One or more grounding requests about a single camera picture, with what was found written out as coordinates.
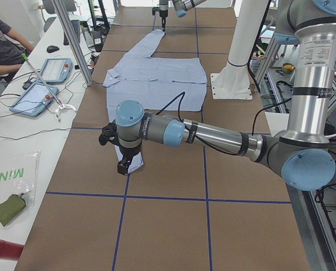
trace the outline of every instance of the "table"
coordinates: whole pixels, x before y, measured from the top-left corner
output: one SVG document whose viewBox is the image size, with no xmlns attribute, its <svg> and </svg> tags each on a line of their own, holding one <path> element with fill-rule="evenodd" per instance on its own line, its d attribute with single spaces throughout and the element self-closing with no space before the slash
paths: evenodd
<svg viewBox="0 0 336 271">
<path fill-rule="evenodd" d="M 160 27 L 151 14 L 120 7 L 96 82 Z M 153 57 L 199 57 L 208 76 L 220 72 L 235 25 L 231 8 L 172 15 Z M 310 269 L 285 183 L 248 158 L 144 141 L 144 167 L 119 175 L 114 147 L 98 144 L 108 123 L 106 93 L 99 84 L 86 91 L 16 271 Z M 202 111 L 182 117 L 248 133 L 261 108 L 258 94 L 250 101 L 213 100 L 208 85 Z M 269 132 L 264 114 L 255 131 Z"/>
<path fill-rule="evenodd" d="M 82 34 L 80 41 L 83 54 L 89 54 L 90 50 L 86 46 L 84 36 Z M 48 54 L 46 52 L 46 47 L 49 45 L 56 45 L 60 48 L 60 50 Z M 46 58 L 71 58 L 73 61 L 73 65 L 77 64 L 70 49 L 70 46 L 63 45 L 63 29 L 58 19 L 56 19 L 52 26 L 50 26 L 49 30 L 45 33 L 45 35 L 36 45 L 34 51 L 29 56 L 29 60 L 37 69 L 42 67 L 42 64 Z M 30 66 L 28 66 L 27 63 L 24 63 L 16 76 L 20 76 L 31 71 L 32 70 Z M 73 78 L 73 76 L 76 77 L 76 79 L 68 87 L 68 89 L 74 93 L 70 104 L 74 105 L 76 109 L 79 108 L 86 86 L 83 76 L 81 74 L 76 73 L 74 75 L 74 73 L 77 71 L 79 70 L 74 70 L 73 68 L 68 79 L 66 80 L 67 82 L 68 80 Z M 23 82 L 27 80 L 27 78 L 28 77 L 23 77 L 13 81 L 6 87 L 3 94 L 22 94 L 24 90 L 21 86 Z M 58 85 L 58 88 L 60 90 L 63 90 L 65 83 L 63 83 L 62 85 Z M 64 90 L 58 95 L 58 97 L 64 103 L 69 100 L 69 98 L 71 97 L 71 93 Z M 6 104 L 12 104 L 15 99 L 16 97 L 11 96 L 10 98 L 4 98 L 0 100 Z M 52 101 L 49 109 L 54 112 L 57 106 L 57 103 L 55 101 Z M 8 108 L 0 103 L 0 116 L 10 114 L 11 112 L 8 110 Z M 51 130 L 56 128 L 69 129 L 72 125 L 72 121 L 75 115 L 76 113 L 72 110 L 61 111 L 60 123 L 57 121 L 55 115 L 49 113 L 47 110 L 45 110 L 36 118 L 22 117 L 19 115 L 3 117 L 0 118 L 0 136 L 19 138 L 39 132 L 41 130 Z M 49 133 L 41 133 L 26 139 L 21 139 L 19 141 L 0 138 L 0 158 L 8 158 L 12 156 L 17 156 L 19 154 L 28 154 L 36 151 L 41 152 L 35 205 L 33 207 L 26 208 L 26 210 L 24 210 L 17 218 L 14 219 L 12 223 L 7 225 L 6 227 L 3 227 L 0 224 L 0 239 L 21 244 L 25 243 L 68 134 L 68 130 L 55 131 Z M 16 262 L 14 261 L 0 260 L 0 270 L 13 270 L 15 265 Z"/>
</svg>

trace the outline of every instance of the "person's arm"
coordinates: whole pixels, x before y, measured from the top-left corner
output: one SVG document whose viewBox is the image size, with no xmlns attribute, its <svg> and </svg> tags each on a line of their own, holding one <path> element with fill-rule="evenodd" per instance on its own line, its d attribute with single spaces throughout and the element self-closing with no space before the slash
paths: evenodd
<svg viewBox="0 0 336 271">
<path fill-rule="evenodd" d="M 23 35 L 21 35 L 18 31 L 10 29 L 10 31 L 6 34 L 13 40 L 19 41 L 20 44 L 23 45 L 30 52 L 34 50 L 34 46 L 26 38 L 24 38 Z"/>
<path fill-rule="evenodd" d="M 17 65 L 0 65 L 0 76 L 7 73 L 17 72 L 21 67 L 21 64 Z"/>
</svg>

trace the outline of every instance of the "light blue shirt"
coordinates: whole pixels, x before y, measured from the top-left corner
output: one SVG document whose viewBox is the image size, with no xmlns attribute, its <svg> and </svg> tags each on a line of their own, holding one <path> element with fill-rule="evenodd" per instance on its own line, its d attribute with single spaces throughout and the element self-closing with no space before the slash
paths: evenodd
<svg viewBox="0 0 336 271">
<path fill-rule="evenodd" d="M 108 70 L 103 86 L 107 88 L 109 120 L 116 118 L 116 107 L 124 100 L 136 100 L 145 109 L 160 110 L 174 97 L 185 92 L 180 109 L 200 111 L 207 91 L 206 73 L 199 58 L 152 58 L 165 32 L 156 29 L 146 35 L 119 63 Z M 166 110 L 176 111 L 179 99 Z M 135 156 L 130 172 L 143 165 Z"/>
</svg>

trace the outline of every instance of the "light blue joint cover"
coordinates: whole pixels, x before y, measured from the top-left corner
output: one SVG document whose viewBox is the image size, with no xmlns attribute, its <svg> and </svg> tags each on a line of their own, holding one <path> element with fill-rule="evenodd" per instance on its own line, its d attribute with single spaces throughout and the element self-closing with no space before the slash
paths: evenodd
<svg viewBox="0 0 336 271">
<path fill-rule="evenodd" d="M 177 10 L 177 16 L 179 18 L 185 17 L 186 14 L 187 12 L 185 10 Z"/>
<path fill-rule="evenodd" d="M 323 12 L 336 15 L 336 0 L 313 0 L 313 2 Z"/>
<path fill-rule="evenodd" d="M 116 109 L 116 124 L 129 127 L 141 121 L 144 115 L 143 106 L 135 100 L 125 100 Z"/>
<path fill-rule="evenodd" d="M 307 149 L 291 156 L 283 165 L 281 175 L 288 185 L 312 191 L 329 183 L 335 170 L 335 162 L 327 151 Z"/>
<path fill-rule="evenodd" d="M 178 120 L 172 120 L 163 135 L 163 143 L 169 147 L 179 147 L 184 132 L 184 124 Z"/>
<path fill-rule="evenodd" d="M 276 33 L 276 42 L 278 44 L 300 44 L 299 39 L 295 35 L 279 34 Z"/>
</svg>

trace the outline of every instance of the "red cylinder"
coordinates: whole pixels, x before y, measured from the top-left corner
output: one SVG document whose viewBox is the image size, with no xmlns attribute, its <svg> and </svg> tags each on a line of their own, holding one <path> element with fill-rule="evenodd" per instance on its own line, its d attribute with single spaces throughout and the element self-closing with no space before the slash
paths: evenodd
<svg viewBox="0 0 336 271">
<path fill-rule="evenodd" d="M 24 245 L 0 240 L 0 259 L 18 261 Z"/>
</svg>

